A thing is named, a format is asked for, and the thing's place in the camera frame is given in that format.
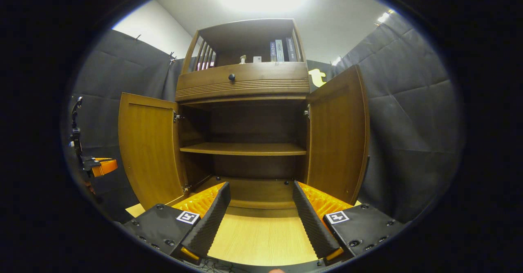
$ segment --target wooden cabinet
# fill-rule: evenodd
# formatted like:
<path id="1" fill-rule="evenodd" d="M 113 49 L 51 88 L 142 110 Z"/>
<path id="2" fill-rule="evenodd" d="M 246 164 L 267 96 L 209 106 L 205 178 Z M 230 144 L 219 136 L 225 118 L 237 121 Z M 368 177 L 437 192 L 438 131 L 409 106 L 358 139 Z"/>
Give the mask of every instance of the wooden cabinet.
<path id="1" fill-rule="evenodd" d="M 293 39 L 299 61 L 270 62 L 269 42 L 285 37 Z M 241 55 L 247 64 L 235 64 Z M 249 63 L 255 55 L 263 62 Z M 120 150 L 143 207 L 175 204 L 222 180 L 230 182 L 230 206 L 292 208 L 285 182 L 293 179 L 354 204 L 369 141 L 361 72 L 349 68 L 311 94 L 307 72 L 294 20 L 198 31 L 176 102 L 122 94 Z"/>

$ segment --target drawer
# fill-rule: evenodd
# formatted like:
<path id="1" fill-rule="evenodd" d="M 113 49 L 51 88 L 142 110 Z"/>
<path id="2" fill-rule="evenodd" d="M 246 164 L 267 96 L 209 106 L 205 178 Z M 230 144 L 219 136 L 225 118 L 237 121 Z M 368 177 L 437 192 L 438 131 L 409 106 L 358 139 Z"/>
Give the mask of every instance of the drawer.
<path id="1" fill-rule="evenodd" d="M 234 74 L 234 81 L 228 79 Z M 266 62 L 181 74 L 176 101 L 250 94 L 308 94 L 306 63 Z"/>

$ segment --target book spine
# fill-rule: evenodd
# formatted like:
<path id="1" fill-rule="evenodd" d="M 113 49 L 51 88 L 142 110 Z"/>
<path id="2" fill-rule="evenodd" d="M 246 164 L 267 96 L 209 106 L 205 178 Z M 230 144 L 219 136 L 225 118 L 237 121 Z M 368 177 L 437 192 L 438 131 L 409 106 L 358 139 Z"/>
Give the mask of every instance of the book spine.
<path id="1" fill-rule="evenodd" d="M 296 50 L 294 47 L 293 39 L 290 37 L 287 37 L 286 42 L 287 42 L 287 53 L 289 54 L 289 61 L 297 61 Z"/>
<path id="2" fill-rule="evenodd" d="M 270 43 L 270 60 L 276 61 L 276 42 L 274 41 Z"/>
<path id="3" fill-rule="evenodd" d="M 280 39 L 276 39 L 276 60 L 285 61 L 284 43 Z"/>

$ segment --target open cabinet door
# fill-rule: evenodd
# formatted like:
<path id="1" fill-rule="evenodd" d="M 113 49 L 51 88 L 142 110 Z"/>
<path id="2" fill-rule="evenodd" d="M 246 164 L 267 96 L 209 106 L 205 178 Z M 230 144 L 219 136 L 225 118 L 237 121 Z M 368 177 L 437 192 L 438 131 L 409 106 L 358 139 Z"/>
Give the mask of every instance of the open cabinet door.
<path id="1" fill-rule="evenodd" d="M 145 210 L 174 203 L 186 183 L 178 147 L 178 104 L 123 93 L 118 139 L 125 173 Z"/>
<path id="2" fill-rule="evenodd" d="M 308 173 L 305 183 L 355 204 L 367 166 L 369 111 L 358 66 L 307 96 Z"/>

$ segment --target white ceiling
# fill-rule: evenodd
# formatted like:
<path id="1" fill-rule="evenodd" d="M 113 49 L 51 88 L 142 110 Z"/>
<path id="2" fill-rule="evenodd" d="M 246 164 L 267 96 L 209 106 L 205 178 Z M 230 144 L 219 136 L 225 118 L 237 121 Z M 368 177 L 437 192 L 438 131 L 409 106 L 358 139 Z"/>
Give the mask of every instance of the white ceiling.
<path id="1" fill-rule="evenodd" d="M 294 18 L 307 59 L 324 63 L 348 53 L 377 27 L 377 19 L 389 10 L 377 0 L 307 0 L 288 12 L 242 12 L 225 7 L 219 0 L 157 1 L 191 35 L 197 29 L 236 20 Z"/>

